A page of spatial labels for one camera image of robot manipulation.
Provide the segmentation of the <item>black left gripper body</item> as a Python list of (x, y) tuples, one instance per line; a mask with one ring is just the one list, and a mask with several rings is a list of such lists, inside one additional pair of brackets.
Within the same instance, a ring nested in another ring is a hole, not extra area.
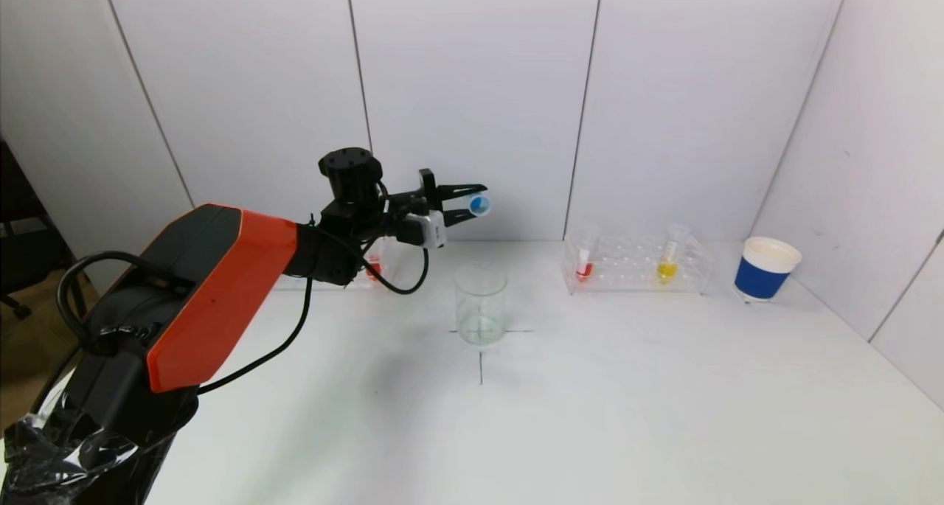
[(408, 214), (428, 216), (432, 212), (441, 212), (444, 209), (443, 197), (432, 170), (421, 169), (419, 176), (419, 188), (389, 196), (389, 213), (395, 219), (405, 218)]

